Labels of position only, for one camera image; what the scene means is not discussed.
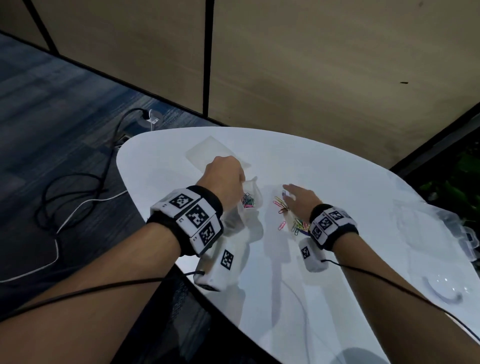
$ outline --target pile of paper clips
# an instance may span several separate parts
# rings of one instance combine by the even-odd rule
[[[247,192],[243,195],[241,204],[244,208],[252,208],[255,207],[255,200],[253,199],[252,195]]]
[[[275,200],[273,200],[273,203],[280,208],[280,211],[278,212],[279,214],[283,214],[284,212],[290,211],[285,201],[278,196],[275,196]],[[287,224],[286,221],[282,222],[278,227],[278,229],[282,230],[286,224]],[[298,235],[299,232],[301,232],[302,234],[305,234],[308,236],[309,227],[310,227],[310,224],[308,222],[303,221],[299,218],[295,218],[295,220],[293,221],[292,232],[295,235]]]

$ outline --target cable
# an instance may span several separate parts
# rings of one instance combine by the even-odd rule
[[[110,153],[109,153],[109,156],[107,158],[107,162],[105,164],[105,167],[102,171],[102,174],[100,176],[97,176],[95,174],[92,174],[92,173],[83,173],[83,172],[76,172],[76,173],[69,173],[69,174],[66,174],[66,175],[63,175],[63,176],[59,176],[59,177],[56,177],[54,178],[53,180],[51,180],[44,188],[43,192],[42,192],[42,196],[41,196],[41,202],[40,202],[40,206],[35,210],[35,213],[34,213],[34,220],[35,220],[35,223],[36,225],[41,228],[42,230],[46,230],[46,231],[49,231],[52,233],[53,235],[53,238],[55,240],[55,251],[56,251],[56,254],[55,254],[55,259],[53,260],[53,262],[51,263],[48,263],[40,268],[37,268],[37,269],[34,269],[34,270],[31,270],[30,272],[27,272],[27,273],[24,273],[24,274],[21,274],[19,276],[16,276],[16,277],[12,277],[12,278],[9,278],[9,279],[5,279],[5,280],[0,280],[0,283],[7,283],[7,282],[11,282],[13,280],[16,280],[16,279],[19,279],[19,278],[22,278],[22,277],[26,277],[30,274],[33,274],[33,273],[36,273],[38,271],[41,271],[53,264],[55,264],[60,258],[61,258],[61,249],[60,249],[60,246],[59,246],[59,233],[61,230],[67,230],[67,229],[71,229],[72,227],[80,224],[82,221],[84,221],[92,212],[93,210],[95,209],[96,207],[96,203],[93,203],[92,206],[89,208],[89,209],[86,209],[83,214],[80,214],[80,217],[78,217],[74,222],[71,222],[70,224],[68,224],[68,222],[70,221],[70,219],[72,218],[72,216],[74,215],[74,213],[80,208],[80,206],[82,206],[84,203],[86,202],[103,202],[103,201],[108,201],[108,200],[111,200],[115,197],[118,197],[124,193],[126,193],[126,191],[123,191],[122,193],[118,194],[118,195],[115,195],[113,197],[110,197],[110,198],[107,198],[107,199],[99,199],[100,195],[103,193],[103,192],[106,192],[107,189],[104,188],[105,186],[105,180],[107,178],[107,174],[108,174],[108,170],[110,169],[110,165],[112,163],[112,159],[113,159],[113,156],[114,156],[114,152],[115,152],[115,142],[117,140],[117,134],[118,134],[118,131],[120,129],[120,126],[122,124],[122,122],[125,120],[125,118],[130,115],[131,113],[135,112],[135,111],[141,111],[142,112],[142,116],[143,118],[148,118],[148,110],[145,110],[145,109],[142,109],[142,108],[133,108],[133,109],[130,109],[128,111],[126,111],[122,117],[120,118],[119,122],[117,123],[117,125],[115,126],[115,129],[114,129],[114,132],[113,132],[113,135],[112,135],[112,138],[110,139],[110,142],[109,142],[109,149],[110,149]],[[58,195],[55,195],[55,196],[52,196],[50,198],[47,198],[47,194],[48,194],[48,191],[49,189],[52,187],[52,185],[63,179],[63,178],[66,178],[66,177],[88,177],[88,178],[93,178],[93,179],[96,179],[98,181],[97,183],[97,187],[95,188],[92,188],[90,190],[82,190],[82,191],[71,191],[71,192],[66,192],[66,193],[61,193],[61,194],[58,194]],[[73,196],[72,198],[70,199],[67,199],[66,201],[63,201],[60,205],[56,206],[56,208],[53,210],[52,213],[48,213],[47,211],[47,207],[54,203],[55,201],[57,201],[58,199],[60,198],[63,198],[63,197],[67,197],[67,196]],[[58,223],[56,222],[56,214],[58,213],[58,211],[63,207],[65,206],[66,204],[70,203],[70,202],[73,202],[75,200],[79,200],[81,198],[86,198],[86,197],[89,197],[89,196],[92,196],[93,198],[92,199],[89,199],[89,200],[86,200],[86,201],[83,201],[71,214],[70,216],[68,216],[68,218],[59,226]],[[43,220],[45,221],[44,223],[42,223],[40,221],[40,216],[43,217]]]
[[[112,196],[112,197],[109,197],[109,198],[104,198],[104,199],[97,199],[97,198],[91,198],[90,200],[86,200],[86,201],[83,201],[80,205],[77,206],[77,208],[75,210],[73,210],[73,212],[67,217],[67,219],[63,222],[63,224],[59,227],[59,229],[57,230],[57,235],[58,233],[60,233],[60,231],[63,229],[63,227],[68,223],[68,221],[72,218],[72,216],[74,215],[74,213],[85,203],[87,202],[91,202],[91,201],[98,201],[98,202],[104,202],[104,201],[109,201],[109,200],[113,200],[114,198],[118,197],[118,196],[121,196],[123,194],[127,193],[127,190],[123,191],[123,192],[120,192],[119,194],[116,194],[115,196]],[[55,249],[57,251],[57,255],[55,257],[55,260],[51,263],[48,263],[46,265],[44,265],[43,267],[40,267],[40,268],[37,268],[37,269],[34,269],[34,270],[31,270],[30,272],[27,272],[27,273],[24,273],[24,274],[21,274],[19,276],[16,276],[16,277],[12,277],[12,278],[8,278],[8,279],[5,279],[5,280],[0,280],[0,283],[7,283],[7,282],[11,282],[13,280],[16,280],[16,279],[19,279],[19,278],[22,278],[22,277],[26,277],[26,276],[29,276],[30,274],[32,273],[36,273],[42,269],[45,269],[46,267],[49,267],[50,265],[54,264],[55,262],[58,261],[59,259],[59,256],[60,256],[60,251],[59,251],[59,244],[57,242],[57,238],[55,238]]]
[[[6,314],[6,315],[1,316],[1,317],[0,317],[0,323],[3,322],[3,321],[5,321],[5,320],[8,320],[9,318],[16,317],[16,316],[18,316],[18,315],[24,314],[25,312],[29,312],[29,311],[35,310],[36,308],[40,308],[40,307],[46,306],[47,304],[64,301],[64,300],[67,300],[67,299],[69,299],[69,298],[81,296],[81,295],[84,295],[84,294],[89,294],[89,293],[94,293],[94,292],[98,292],[98,291],[109,290],[109,289],[111,289],[111,288],[117,288],[117,287],[133,286],[133,285],[135,285],[135,284],[145,284],[145,283],[153,283],[153,282],[162,282],[162,281],[165,281],[165,280],[177,279],[177,278],[179,278],[179,277],[190,276],[190,275],[192,275],[192,274],[201,274],[201,275],[203,275],[203,274],[205,274],[205,272],[203,272],[203,271],[201,271],[201,270],[196,270],[196,271],[194,271],[194,272],[185,273],[185,274],[182,274],[181,276],[175,276],[175,277],[168,277],[168,278],[165,278],[165,277],[156,277],[156,278],[126,280],[126,281],[123,281],[123,282],[109,283],[109,284],[104,284],[104,285],[101,285],[101,286],[95,286],[95,287],[91,287],[91,288],[85,288],[85,289],[83,289],[83,290],[79,290],[79,291],[75,291],[75,292],[70,292],[70,293],[61,294],[60,296],[48,298],[48,299],[46,299],[46,300],[43,300],[43,301],[40,301],[40,302],[31,304],[31,305],[29,305],[29,306],[25,306],[25,307],[18,308],[18,309],[16,309],[16,310],[10,312],[9,314]]]
[[[419,300],[421,301],[424,301],[426,304],[432,306],[432,307],[435,307],[437,310],[440,310],[442,311],[444,314],[447,314],[449,315],[451,318],[453,318],[456,322],[458,322],[460,325],[462,325],[465,330],[467,330],[475,339],[478,340],[478,342],[480,342],[480,338],[477,336],[477,334],[475,334],[467,325],[465,325],[459,318],[457,318],[455,315],[451,314],[450,312],[448,312],[447,310],[441,308],[440,306],[437,306],[436,304],[430,302],[429,300],[427,300],[426,298],[420,296],[419,294],[399,285],[398,283],[395,283],[395,282],[392,282],[391,280],[385,278],[385,277],[382,277],[376,273],[373,273],[373,272],[370,272],[368,270],[365,270],[365,269],[362,269],[362,268],[357,268],[357,267],[352,267],[352,266],[347,266],[345,264],[340,264],[340,263],[337,263],[337,262],[334,262],[333,260],[330,260],[330,259],[322,259],[320,260],[321,262],[330,262],[330,263],[333,263],[335,264],[336,266],[339,266],[339,267],[342,267],[342,268],[348,268],[348,269],[351,269],[351,270],[355,270],[357,272],[360,272],[360,273],[364,273],[364,274],[367,274],[369,276],[372,276],[372,277],[375,277],[379,280],[382,280],[383,282],[385,283],[388,283],[390,284],[391,286],[397,288],[398,290],[406,293],[406,294],[409,294],[410,296],[412,297],[415,297],[415,298],[418,298]]]

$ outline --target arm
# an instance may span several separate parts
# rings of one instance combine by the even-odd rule
[[[228,211],[240,201],[244,180],[234,157],[216,157],[197,184],[213,192]],[[113,282],[163,277],[180,253],[169,229],[149,223],[30,303]],[[0,324],[0,361],[110,363],[158,285],[99,291],[6,320]]]
[[[285,197],[290,209],[309,220],[321,200],[313,191],[284,185],[296,199]],[[333,252],[339,263],[362,268],[387,278],[419,295],[357,234],[337,239]],[[373,332],[392,363],[473,363],[480,346],[441,311],[366,274],[343,268]]]

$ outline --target white cable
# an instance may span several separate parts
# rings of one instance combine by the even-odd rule
[[[60,230],[63,229],[63,227],[67,224],[67,222],[70,221],[70,219],[72,218],[72,216],[74,215],[74,213],[83,205],[83,204],[86,204],[87,202],[91,202],[91,201],[98,201],[98,202],[103,202],[103,201],[109,201],[109,200],[113,200],[114,198],[118,197],[118,196],[121,196],[123,194],[127,193],[127,190],[123,191],[123,192],[120,192],[119,194],[116,194],[115,196],[113,197],[109,197],[109,198],[103,198],[103,199],[97,199],[97,198],[92,198],[90,200],[86,200],[86,201],[83,201],[80,205],[77,206],[77,208],[75,210],[73,210],[73,212],[70,214],[70,216],[67,217],[67,219],[63,222],[63,224],[59,227],[59,229],[57,230],[57,234],[60,232]],[[51,263],[48,263],[47,265],[44,265],[43,267],[40,267],[40,268],[37,268],[35,270],[32,270],[28,273],[24,273],[24,274],[21,274],[19,276],[16,276],[16,277],[12,277],[12,278],[8,278],[6,280],[0,280],[0,283],[6,283],[6,282],[11,282],[12,280],[16,280],[16,279],[19,279],[19,278],[22,278],[22,277],[25,277],[25,276],[28,276],[30,274],[33,274],[33,273],[36,273],[38,272],[39,270],[42,270],[42,269],[45,269],[46,267],[49,267],[50,265],[54,264],[58,259],[59,259],[59,244],[57,243],[57,239],[55,239],[55,250],[57,251],[57,256],[55,257],[55,260]]]

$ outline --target hand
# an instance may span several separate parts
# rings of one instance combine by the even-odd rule
[[[223,210],[229,211],[243,197],[244,181],[243,168],[235,157],[215,157],[212,163],[207,164],[197,185],[213,192],[220,199]]]
[[[295,195],[295,200],[289,196],[283,196],[283,200],[289,209],[297,215],[298,218],[310,222],[310,214],[313,208],[322,204],[322,200],[318,198],[312,190],[306,190],[294,184],[284,184],[283,188]]]

